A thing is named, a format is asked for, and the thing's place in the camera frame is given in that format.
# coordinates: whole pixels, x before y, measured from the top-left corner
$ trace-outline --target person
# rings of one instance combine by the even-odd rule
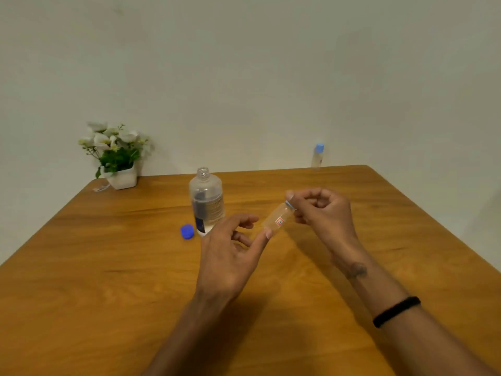
[[[374,318],[410,297],[358,240],[347,198],[329,189],[287,191],[286,198],[297,209],[295,221],[313,229]],[[256,221],[253,214],[228,216],[202,239],[195,294],[143,376],[177,374],[196,342],[241,293],[272,237],[266,229],[254,240],[236,231],[252,228]],[[381,329],[413,375],[498,374],[420,304],[390,318]]]

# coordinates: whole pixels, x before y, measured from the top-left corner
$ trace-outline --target transparent bottle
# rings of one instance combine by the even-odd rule
[[[222,182],[209,168],[201,167],[189,182],[189,193],[197,233],[205,236],[224,217]]]
[[[322,160],[324,158],[324,145],[317,144],[315,146],[315,151],[313,152],[312,167],[319,168],[322,166]]]
[[[281,203],[275,210],[263,221],[263,227],[271,229],[273,232],[278,230],[294,214],[294,207],[288,201]]]

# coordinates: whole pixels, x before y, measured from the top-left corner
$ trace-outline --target wrist tattoo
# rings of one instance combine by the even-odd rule
[[[346,278],[348,280],[365,276],[367,276],[367,267],[362,263],[351,264],[346,272]]]

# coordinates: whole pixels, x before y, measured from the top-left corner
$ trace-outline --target fingernail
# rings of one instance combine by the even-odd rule
[[[269,228],[265,228],[265,236],[267,237],[267,239],[271,239],[272,236],[273,236],[273,231]]]

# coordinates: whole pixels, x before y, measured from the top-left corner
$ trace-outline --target white pot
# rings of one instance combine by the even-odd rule
[[[120,170],[116,173],[105,173],[104,166],[101,166],[101,174],[116,190],[128,189],[129,187],[134,187],[137,184],[136,163],[134,163],[130,169]]]

